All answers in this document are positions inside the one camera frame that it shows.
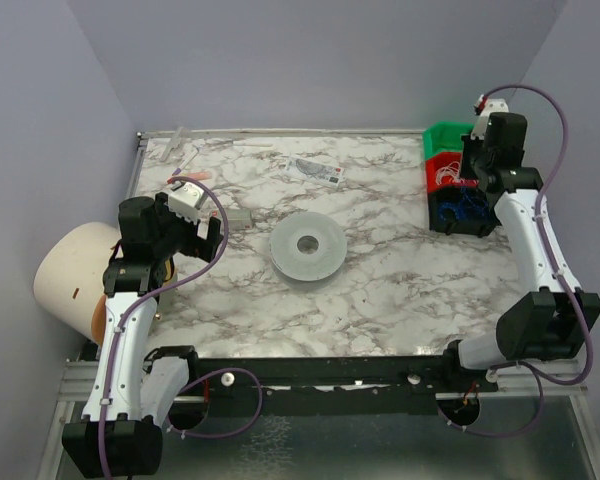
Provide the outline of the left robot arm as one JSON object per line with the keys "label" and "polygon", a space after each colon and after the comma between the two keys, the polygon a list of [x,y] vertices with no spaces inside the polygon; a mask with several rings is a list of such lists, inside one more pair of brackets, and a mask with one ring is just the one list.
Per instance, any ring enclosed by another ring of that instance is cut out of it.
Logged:
{"label": "left robot arm", "polygon": [[195,352],[180,347],[142,387],[144,348],[176,254],[212,268],[226,249],[227,215],[210,217],[199,236],[195,201],[166,193],[140,196],[119,206],[120,238],[103,274],[105,330],[96,378],[77,422],[65,425],[62,445],[87,479],[153,475],[163,449],[162,423],[176,391],[194,371]]}

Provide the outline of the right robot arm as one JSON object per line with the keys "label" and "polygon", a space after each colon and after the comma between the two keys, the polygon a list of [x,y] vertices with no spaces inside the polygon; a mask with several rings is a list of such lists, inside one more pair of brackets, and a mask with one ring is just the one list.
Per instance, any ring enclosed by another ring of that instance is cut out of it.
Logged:
{"label": "right robot arm", "polygon": [[469,370],[572,359],[600,315],[600,297],[583,291],[562,254],[540,173],[522,164],[526,130],[520,114],[484,111],[463,139],[461,174],[477,180],[502,225],[524,293],[492,333],[459,342],[459,363]]}

